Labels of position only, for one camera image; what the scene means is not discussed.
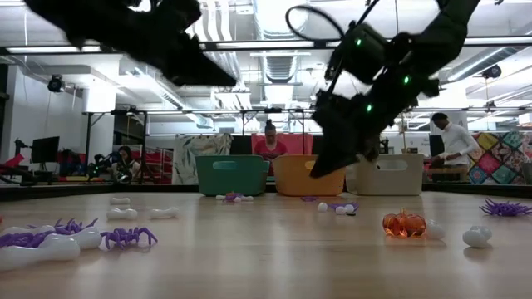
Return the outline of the colourful patchwork quilt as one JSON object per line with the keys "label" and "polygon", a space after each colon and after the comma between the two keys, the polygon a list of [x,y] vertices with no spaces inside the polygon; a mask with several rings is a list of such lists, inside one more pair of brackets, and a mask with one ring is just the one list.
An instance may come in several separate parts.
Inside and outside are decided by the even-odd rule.
{"label": "colourful patchwork quilt", "polygon": [[525,168],[532,166],[532,132],[481,132],[472,137],[479,145],[468,154],[473,184],[526,184]]}

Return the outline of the black aluminium table frame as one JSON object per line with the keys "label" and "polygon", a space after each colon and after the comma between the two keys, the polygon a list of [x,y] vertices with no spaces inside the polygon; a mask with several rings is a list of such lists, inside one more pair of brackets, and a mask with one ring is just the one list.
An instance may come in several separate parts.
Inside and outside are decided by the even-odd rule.
{"label": "black aluminium table frame", "polygon": [[[532,199],[532,185],[502,184],[423,184],[424,192],[442,192],[455,194],[479,194],[511,198]],[[196,185],[38,185],[7,186],[0,185],[0,202],[26,199],[46,199],[55,197],[110,194],[110,193],[198,193]]]}

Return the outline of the black metal rack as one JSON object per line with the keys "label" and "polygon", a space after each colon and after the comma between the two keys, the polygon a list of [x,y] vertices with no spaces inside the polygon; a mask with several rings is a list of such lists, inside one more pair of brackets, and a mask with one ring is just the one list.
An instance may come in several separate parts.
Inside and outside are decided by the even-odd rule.
{"label": "black metal rack", "polygon": [[142,124],[142,139],[141,139],[141,146],[140,146],[140,180],[138,181],[139,185],[142,185],[145,182],[145,171],[148,171],[146,162],[145,162],[145,147],[146,147],[146,136],[148,135],[147,129],[148,125],[146,124],[149,121],[148,117],[148,111],[147,110],[138,110],[129,108],[128,110],[111,110],[111,111],[98,111],[98,112],[83,112],[83,115],[87,116],[87,123],[86,123],[86,160],[85,160],[85,167],[86,167],[86,174],[88,173],[88,165],[89,165],[89,159],[90,159],[90,145],[91,145],[91,129],[92,126],[95,125],[103,116],[105,115],[126,115],[128,117],[138,117],[139,115],[142,116],[142,118],[139,120],[139,122]]}

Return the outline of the light grey plastic bin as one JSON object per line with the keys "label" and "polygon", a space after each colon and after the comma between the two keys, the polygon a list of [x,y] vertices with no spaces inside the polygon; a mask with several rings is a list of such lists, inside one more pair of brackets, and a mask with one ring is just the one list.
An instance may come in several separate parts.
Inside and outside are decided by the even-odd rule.
{"label": "light grey plastic bin", "polygon": [[423,184],[423,154],[380,154],[346,167],[347,191],[362,196],[418,196]]}

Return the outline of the teal plastic bin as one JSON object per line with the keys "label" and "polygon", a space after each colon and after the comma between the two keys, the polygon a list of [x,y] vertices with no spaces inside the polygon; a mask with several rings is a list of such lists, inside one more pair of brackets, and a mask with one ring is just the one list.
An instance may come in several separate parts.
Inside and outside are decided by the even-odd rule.
{"label": "teal plastic bin", "polygon": [[195,158],[199,191],[205,196],[264,192],[269,162],[259,155],[203,155]]}

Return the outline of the red storage shelf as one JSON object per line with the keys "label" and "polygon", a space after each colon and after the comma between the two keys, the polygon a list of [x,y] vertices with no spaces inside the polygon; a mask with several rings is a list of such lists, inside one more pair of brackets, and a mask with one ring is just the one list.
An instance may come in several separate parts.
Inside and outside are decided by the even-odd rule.
{"label": "red storage shelf", "polygon": [[147,147],[143,179],[153,184],[171,184],[174,152],[171,149]]}

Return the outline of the silver ventilation duct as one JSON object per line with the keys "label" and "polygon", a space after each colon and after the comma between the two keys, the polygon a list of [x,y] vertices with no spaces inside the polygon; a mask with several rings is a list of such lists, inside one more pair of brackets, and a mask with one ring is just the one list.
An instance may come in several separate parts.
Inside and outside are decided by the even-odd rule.
{"label": "silver ventilation duct", "polygon": [[[286,11],[307,3],[308,0],[252,0],[257,38],[266,42],[294,40],[296,36],[285,20]],[[304,56],[303,52],[297,50],[266,50],[259,53],[264,99],[269,108],[288,110],[292,107],[300,59]]]}
{"label": "silver ventilation duct", "polygon": [[464,80],[465,78],[480,73],[526,48],[528,48],[528,46],[488,48],[462,62],[460,65],[451,68],[446,73],[446,80],[449,82]]}

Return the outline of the orange plastic pumpkin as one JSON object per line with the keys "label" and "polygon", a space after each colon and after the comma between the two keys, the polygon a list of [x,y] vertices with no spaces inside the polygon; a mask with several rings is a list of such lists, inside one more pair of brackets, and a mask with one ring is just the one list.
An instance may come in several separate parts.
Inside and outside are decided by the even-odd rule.
{"label": "orange plastic pumpkin", "polygon": [[408,213],[404,208],[399,213],[389,213],[382,219],[386,235],[394,238],[420,238],[426,232],[426,220],[419,214]]}

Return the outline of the yellow-orange plastic bin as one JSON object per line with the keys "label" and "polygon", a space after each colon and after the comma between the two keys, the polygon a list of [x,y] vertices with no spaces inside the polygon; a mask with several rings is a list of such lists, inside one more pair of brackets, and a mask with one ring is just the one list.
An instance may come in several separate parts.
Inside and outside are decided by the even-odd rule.
{"label": "yellow-orange plastic bin", "polygon": [[286,154],[273,160],[276,189],[286,196],[337,196],[343,192],[346,169],[339,169],[319,179],[310,172],[316,155]]}

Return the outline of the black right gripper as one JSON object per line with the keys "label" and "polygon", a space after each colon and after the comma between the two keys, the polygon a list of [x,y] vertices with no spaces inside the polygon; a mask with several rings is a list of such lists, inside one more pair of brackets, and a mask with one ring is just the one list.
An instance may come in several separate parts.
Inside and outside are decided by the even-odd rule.
{"label": "black right gripper", "polygon": [[313,119],[323,131],[323,146],[310,172],[315,179],[358,163],[357,154],[368,162],[377,159],[380,134],[395,123],[393,111],[363,94],[317,93],[314,109]]}

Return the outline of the black monitor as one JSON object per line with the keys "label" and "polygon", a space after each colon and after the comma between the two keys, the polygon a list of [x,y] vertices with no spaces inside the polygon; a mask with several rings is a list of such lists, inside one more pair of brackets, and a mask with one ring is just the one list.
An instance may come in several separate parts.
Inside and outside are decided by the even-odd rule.
{"label": "black monitor", "polygon": [[445,151],[445,146],[441,135],[429,135],[429,146],[431,157],[436,157]]}
{"label": "black monitor", "polygon": [[31,146],[31,161],[34,164],[55,163],[59,140],[59,136],[35,139]]}

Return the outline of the person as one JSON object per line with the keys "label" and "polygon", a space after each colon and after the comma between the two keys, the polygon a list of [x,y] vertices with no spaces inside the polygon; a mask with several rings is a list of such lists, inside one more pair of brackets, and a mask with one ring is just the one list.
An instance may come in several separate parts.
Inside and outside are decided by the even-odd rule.
{"label": "person", "polygon": [[127,145],[122,145],[118,149],[121,156],[121,169],[125,174],[128,174],[131,179],[136,179],[140,172],[140,163],[136,161],[131,153],[131,148]]}
{"label": "person", "polygon": [[255,144],[254,153],[262,156],[264,160],[272,160],[288,153],[286,145],[278,141],[277,130],[271,120],[266,121],[264,138]]}
{"label": "person", "polygon": [[464,183],[467,181],[469,154],[479,149],[475,138],[463,126],[449,121],[444,113],[437,112],[431,117],[432,123],[441,131],[444,145],[442,153],[432,158],[432,163],[446,169],[445,173],[433,174],[435,183]]}

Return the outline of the red cloth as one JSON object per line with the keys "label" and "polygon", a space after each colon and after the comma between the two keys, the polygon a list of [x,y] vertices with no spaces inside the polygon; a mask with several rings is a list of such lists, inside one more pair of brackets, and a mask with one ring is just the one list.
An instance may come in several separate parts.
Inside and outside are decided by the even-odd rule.
{"label": "red cloth", "polygon": [[[300,133],[277,133],[276,140],[284,144],[287,154],[311,154],[313,149],[313,136]],[[261,154],[264,147],[259,145],[265,141],[265,135],[252,134],[251,146],[253,154]]]}

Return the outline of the leaf print cloth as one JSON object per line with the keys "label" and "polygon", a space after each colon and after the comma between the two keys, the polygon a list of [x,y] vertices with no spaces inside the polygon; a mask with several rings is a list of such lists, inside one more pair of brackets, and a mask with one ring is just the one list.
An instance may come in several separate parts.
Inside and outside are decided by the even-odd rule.
{"label": "leaf print cloth", "polygon": [[204,155],[229,155],[233,137],[229,134],[178,135],[173,150],[172,184],[198,183],[196,158]]}

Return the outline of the black overhead frame beam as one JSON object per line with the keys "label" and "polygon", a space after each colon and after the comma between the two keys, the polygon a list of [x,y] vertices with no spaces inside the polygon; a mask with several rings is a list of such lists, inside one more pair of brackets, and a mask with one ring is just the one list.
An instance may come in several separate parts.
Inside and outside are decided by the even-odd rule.
{"label": "black overhead frame beam", "polygon": [[[337,47],[340,42],[310,42],[303,40],[276,41],[230,41],[230,42],[200,42],[199,47],[204,51],[277,51],[277,50],[325,50]],[[468,37],[466,47],[513,47],[532,46],[532,36],[507,37]],[[45,55],[57,53],[97,53],[103,52],[100,46],[84,46],[81,50],[74,46],[18,46],[1,47],[12,55]]]}

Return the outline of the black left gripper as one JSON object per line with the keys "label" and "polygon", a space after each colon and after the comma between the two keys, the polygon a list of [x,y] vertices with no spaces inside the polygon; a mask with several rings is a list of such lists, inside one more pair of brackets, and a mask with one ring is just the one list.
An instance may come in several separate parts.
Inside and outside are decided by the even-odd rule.
{"label": "black left gripper", "polygon": [[160,70],[176,86],[235,86],[237,80],[208,58],[186,29],[201,12],[138,12],[136,60]]}

